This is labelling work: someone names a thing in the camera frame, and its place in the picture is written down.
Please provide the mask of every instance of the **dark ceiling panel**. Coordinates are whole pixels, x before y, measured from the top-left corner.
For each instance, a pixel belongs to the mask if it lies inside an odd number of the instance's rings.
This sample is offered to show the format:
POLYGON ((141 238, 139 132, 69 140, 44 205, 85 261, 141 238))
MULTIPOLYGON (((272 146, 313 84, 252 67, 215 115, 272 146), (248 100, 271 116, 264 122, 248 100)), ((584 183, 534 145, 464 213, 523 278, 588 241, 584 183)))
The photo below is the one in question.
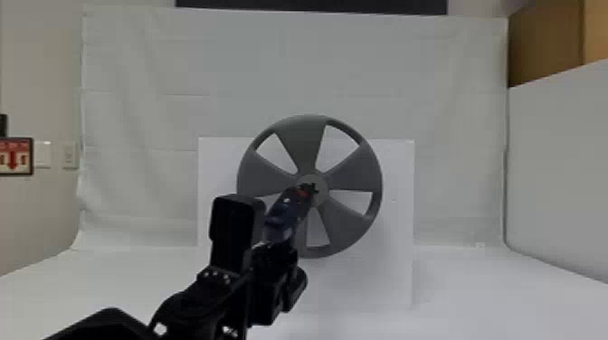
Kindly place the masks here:
POLYGON ((178 7, 446 15, 448 0, 176 0, 178 7))

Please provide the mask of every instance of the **gray wheel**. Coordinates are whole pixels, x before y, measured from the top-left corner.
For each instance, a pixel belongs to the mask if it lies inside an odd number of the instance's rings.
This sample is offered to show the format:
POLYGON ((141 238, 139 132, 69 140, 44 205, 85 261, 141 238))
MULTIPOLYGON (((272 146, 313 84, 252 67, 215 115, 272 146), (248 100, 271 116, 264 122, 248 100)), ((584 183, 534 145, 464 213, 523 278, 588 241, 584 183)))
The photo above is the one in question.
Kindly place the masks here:
POLYGON ((278 194, 287 187, 301 183, 317 185, 318 194, 313 206, 318 210, 329 239, 329 244, 309 246, 308 221, 302 223, 296 235, 296 246, 303 258, 327 257, 355 244, 372 226, 382 202, 382 172, 372 147, 347 124, 325 116, 286 118, 262 131, 242 158, 237 192, 262 197, 278 194), (326 126, 341 130, 355 140, 358 147, 333 168, 321 172, 316 163, 326 126), (260 145, 273 134, 279 138, 298 168, 296 174, 284 171, 257 152, 260 145), (366 213, 356 212, 332 198, 329 194, 331 190, 372 193, 366 213))

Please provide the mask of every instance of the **white cloth backdrop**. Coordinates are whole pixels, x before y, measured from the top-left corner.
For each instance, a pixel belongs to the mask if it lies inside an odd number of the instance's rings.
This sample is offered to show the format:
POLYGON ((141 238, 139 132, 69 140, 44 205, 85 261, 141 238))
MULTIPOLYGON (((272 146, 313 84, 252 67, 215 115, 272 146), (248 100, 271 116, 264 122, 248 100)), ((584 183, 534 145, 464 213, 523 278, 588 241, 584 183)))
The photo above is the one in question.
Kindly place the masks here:
POLYGON ((83 30, 76 248, 195 245, 197 138, 303 113, 415 140, 419 242, 500 241, 506 20, 87 6, 83 30))

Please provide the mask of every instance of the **cardboard box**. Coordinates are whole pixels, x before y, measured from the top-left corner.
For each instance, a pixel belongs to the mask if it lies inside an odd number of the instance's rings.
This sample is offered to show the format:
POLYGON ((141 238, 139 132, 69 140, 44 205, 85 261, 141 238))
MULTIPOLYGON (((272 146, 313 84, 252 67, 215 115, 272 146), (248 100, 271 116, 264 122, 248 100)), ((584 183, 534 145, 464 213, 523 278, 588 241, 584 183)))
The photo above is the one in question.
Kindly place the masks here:
POLYGON ((608 1, 537 0, 509 18, 509 86, 608 58, 608 1))

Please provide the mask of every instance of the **red sign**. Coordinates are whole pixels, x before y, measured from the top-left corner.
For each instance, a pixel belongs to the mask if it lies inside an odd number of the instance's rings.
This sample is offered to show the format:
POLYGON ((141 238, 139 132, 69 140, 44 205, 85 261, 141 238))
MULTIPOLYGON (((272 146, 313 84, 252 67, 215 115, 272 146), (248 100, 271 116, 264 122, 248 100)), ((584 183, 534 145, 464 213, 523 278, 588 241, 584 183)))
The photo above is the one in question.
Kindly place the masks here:
POLYGON ((31 138, 0 138, 0 175, 31 175, 32 145, 31 138))

